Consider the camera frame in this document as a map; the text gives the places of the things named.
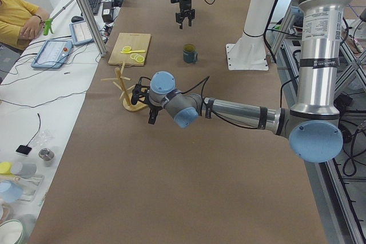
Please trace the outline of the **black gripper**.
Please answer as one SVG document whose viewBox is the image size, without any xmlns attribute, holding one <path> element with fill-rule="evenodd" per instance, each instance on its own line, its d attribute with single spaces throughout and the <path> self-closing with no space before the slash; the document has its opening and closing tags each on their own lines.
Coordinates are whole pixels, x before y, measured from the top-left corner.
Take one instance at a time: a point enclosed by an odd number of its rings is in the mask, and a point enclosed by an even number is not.
<svg viewBox="0 0 366 244">
<path fill-rule="evenodd" d="M 152 103 L 148 103 L 148 106 L 150 108 L 148 123 L 153 125 L 153 124 L 155 124 L 158 113 L 159 113 L 159 111 L 162 110 L 162 107 L 161 106 L 156 106 Z"/>
<path fill-rule="evenodd" d="M 195 9 L 192 8 L 192 0 L 180 0 L 179 1 L 180 12 L 176 13 L 176 23 L 179 24 L 179 28 L 183 29 L 183 21 L 188 18 L 188 26 L 192 26 L 192 21 L 195 19 Z"/>
</svg>

